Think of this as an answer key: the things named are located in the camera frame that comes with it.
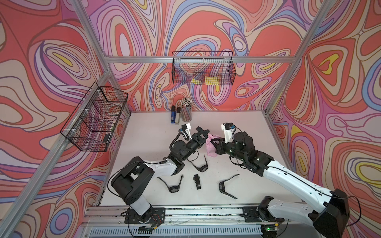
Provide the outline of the pink microfibre cloth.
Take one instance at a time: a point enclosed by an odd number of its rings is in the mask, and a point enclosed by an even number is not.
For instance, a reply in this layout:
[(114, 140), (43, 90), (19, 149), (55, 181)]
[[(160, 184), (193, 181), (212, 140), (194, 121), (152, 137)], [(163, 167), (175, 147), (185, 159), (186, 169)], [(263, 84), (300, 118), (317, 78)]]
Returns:
[(219, 136), (215, 136), (215, 135), (212, 135), (212, 134), (208, 134), (208, 138), (206, 139), (206, 153), (207, 153), (207, 156), (209, 157), (212, 157), (212, 158), (215, 158), (218, 156), (218, 154), (215, 152), (216, 149), (214, 147), (214, 145), (212, 144), (211, 140), (212, 139), (220, 139), (221, 137)]

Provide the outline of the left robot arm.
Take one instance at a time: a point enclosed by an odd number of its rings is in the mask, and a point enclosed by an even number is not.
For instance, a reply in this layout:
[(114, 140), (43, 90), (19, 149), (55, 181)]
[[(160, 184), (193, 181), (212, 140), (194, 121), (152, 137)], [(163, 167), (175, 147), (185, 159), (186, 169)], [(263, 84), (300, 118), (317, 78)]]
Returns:
[(185, 166), (184, 162), (206, 143), (209, 130), (200, 127), (196, 130), (196, 133), (189, 135), (184, 129), (180, 129), (169, 146), (169, 155), (162, 161), (146, 162), (135, 156), (110, 177), (107, 185), (114, 189), (113, 195), (129, 206), (121, 214), (125, 217), (126, 224), (164, 223), (165, 208), (153, 208), (143, 192), (153, 178), (180, 173)]

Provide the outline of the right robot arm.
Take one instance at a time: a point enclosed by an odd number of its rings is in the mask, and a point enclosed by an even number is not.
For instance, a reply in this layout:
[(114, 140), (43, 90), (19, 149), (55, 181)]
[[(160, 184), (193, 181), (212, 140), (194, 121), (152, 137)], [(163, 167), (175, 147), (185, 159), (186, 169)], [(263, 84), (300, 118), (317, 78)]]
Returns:
[(302, 200), (301, 203), (284, 202), (267, 196), (258, 206), (262, 220), (273, 217), (296, 221), (314, 227), (326, 238), (341, 238), (349, 227), (350, 196), (344, 191), (317, 185), (256, 150), (246, 132), (227, 132), (225, 138), (212, 139), (211, 143), (216, 154), (237, 159), (250, 172), (277, 183)]

